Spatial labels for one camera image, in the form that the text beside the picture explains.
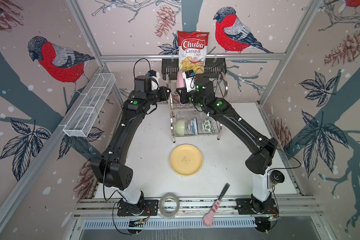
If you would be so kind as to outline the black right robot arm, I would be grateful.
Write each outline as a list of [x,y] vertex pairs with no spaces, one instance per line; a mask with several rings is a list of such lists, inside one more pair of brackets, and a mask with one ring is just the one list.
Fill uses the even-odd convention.
[[186,87],[176,89],[180,102],[199,106],[204,113],[227,127],[247,146],[251,155],[245,164],[253,173],[252,209],[256,213],[263,213],[271,204],[268,171],[278,141],[259,133],[239,116],[227,100],[216,97],[213,82],[208,78],[198,78],[194,85],[195,88],[191,91]]

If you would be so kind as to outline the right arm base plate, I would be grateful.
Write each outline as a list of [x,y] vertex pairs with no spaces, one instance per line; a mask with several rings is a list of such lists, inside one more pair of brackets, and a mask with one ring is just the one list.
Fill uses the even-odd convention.
[[255,214],[266,214],[266,215],[277,215],[279,209],[276,201],[269,196],[267,200],[261,202],[256,198],[253,199],[236,199],[237,206],[235,210],[238,211],[239,215],[255,215]]

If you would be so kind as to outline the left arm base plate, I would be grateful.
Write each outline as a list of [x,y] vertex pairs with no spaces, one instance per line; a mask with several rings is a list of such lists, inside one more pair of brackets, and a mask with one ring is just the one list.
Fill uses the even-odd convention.
[[117,210],[118,217],[156,216],[159,210],[159,200],[140,200],[136,205],[120,200]]

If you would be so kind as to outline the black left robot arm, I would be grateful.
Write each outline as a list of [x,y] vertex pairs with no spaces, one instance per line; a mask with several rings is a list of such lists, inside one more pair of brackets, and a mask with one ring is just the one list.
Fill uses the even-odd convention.
[[91,159],[91,168],[103,187],[116,188],[127,205],[143,208],[144,194],[132,186],[133,170],[125,165],[133,137],[146,115],[158,103],[169,99],[171,90],[159,86],[160,74],[150,70],[134,79],[135,88],[123,103],[120,122],[112,140],[99,158]]

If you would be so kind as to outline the steel two-tier dish rack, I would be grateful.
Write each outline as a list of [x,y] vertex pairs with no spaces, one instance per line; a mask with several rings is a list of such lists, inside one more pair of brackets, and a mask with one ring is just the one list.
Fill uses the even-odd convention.
[[[170,116],[171,116],[171,134],[172,134],[172,141],[173,143],[176,142],[176,138],[180,138],[181,136],[177,136],[175,134],[175,122],[178,119],[186,119],[186,133],[182,137],[193,137],[193,136],[217,136],[217,139],[219,140],[221,138],[223,125],[221,125],[219,122],[212,119],[212,123],[214,126],[214,133],[208,134],[203,131],[203,121],[205,118],[208,118],[207,114],[201,110],[201,107],[194,107],[192,103],[188,104],[181,104],[180,103],[180,97],[176,92],[177,88],[177,80],[169,81],[169,87],[171,89],[171,96],[169,99],[169,107],[170,107]],[[188,122],[192,118],[197,118],[198,121],[198,129],[199,134],[198,135],[192,135],[188,133]]]

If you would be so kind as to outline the pink plate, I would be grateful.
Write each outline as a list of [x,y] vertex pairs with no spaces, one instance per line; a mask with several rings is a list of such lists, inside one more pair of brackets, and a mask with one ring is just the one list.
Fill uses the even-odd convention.
[[177,73],[177,88],[184,88],[184,78],[183,78],[183,70],[179,70]]

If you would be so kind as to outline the yellow plate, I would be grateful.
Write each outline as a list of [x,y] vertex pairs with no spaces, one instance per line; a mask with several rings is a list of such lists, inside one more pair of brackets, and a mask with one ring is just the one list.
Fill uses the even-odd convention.
[[171,152],[170,165],[177,174],[192,176],[202,168],[203,155],[193,145],[179,145]]

